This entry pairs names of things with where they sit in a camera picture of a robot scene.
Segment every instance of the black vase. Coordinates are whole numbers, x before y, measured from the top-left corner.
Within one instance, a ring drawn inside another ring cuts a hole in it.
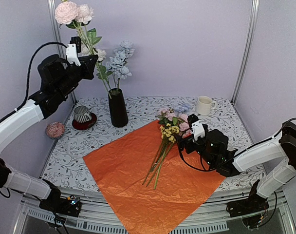
[[[114,127],[122,128],[127,125],[129,118],[121,89],[111,89],[108,95],[111,123]]]

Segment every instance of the cup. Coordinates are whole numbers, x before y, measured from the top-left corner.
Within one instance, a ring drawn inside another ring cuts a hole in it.
[[[78,106],[74,110],[74,119],[78,123],[85,123],[92,119],[92,115],[86,106]]]
[[[214,110],[216,107],[216,101],[213,101],[207,96],[200,96],[197,100],[196,112],[200,115],[207,116],[210,114],[211,110]]]

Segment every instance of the wall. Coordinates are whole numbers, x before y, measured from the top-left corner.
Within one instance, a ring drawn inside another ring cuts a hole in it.
[[[247,36],[251,0],[73,0],[88,3],[95,18],[88,25],[103,36],[109,56],[119,43],[135,44],[122,82],[125,96],[231,98]],[[75,31],[61,27],[64,43]],[[82,82],[79,98],[106,96],[100,80]]]
[[[42,44],[54,41],[48,17],[47,1],[0,0],[0,118],[21,104],[26,87],[29,60]],[[37,65],[56,53],[54,46],[41,50],[34,60],[30,93],[37,91],[40,77]],[[52,117],[33,126],[14,140],[1,157],[18,170],[39,176],[53,141],[45,127],[53,121],[64,121],[71,109],[67,101]],[[13,231],[21,195],[12,192],[10,199],[0,195],[0,234]]]
[[[296,0],[260,1],[237,110],[254,141],[296,117]],[[271,170],[276,164],[266,164]],[[296,178],[284,186],[296,222]]]

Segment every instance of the orange paper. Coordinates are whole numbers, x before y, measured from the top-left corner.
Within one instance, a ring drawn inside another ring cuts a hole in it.
[[[84,161],[99,189],[130,234],[168,234],[220,186],[217,172],[199,172],[180,159],[177,147],[164,160],[157,189],[142,185],[161,143],[154,121],[91,152]],[[199,155],[184,154],[200,167]]]

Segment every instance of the floral pattern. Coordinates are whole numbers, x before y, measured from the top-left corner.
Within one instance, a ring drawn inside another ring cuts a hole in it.
[[[229,137],[228,149],[244,149],[251,145],[242,122],[230,101],[223,98],[214,99],[217,108],[208,116],[199,116],[209,130],[219,129]],[[93,150],[110,143],[156,119],[162,108],[179,108],[187,103],[195,107],[193,97],[127,97],[125,98],[129,122],[123,128],[115,128],[111,124],[107,98],[81,99],[77,105],[87,106],[97,115],[97,123],[86,131],[72,127],[73,114],[66,123],[66,131],[58,140],[42,178],[56,186],[90,192],[100,190],[94,181],[82,157]],[[194,108],[187,114],[196,113]],[[251,187],[265,176],[262,165],[253,167],[238,176],[226,178],[217,191],[229,191]]]

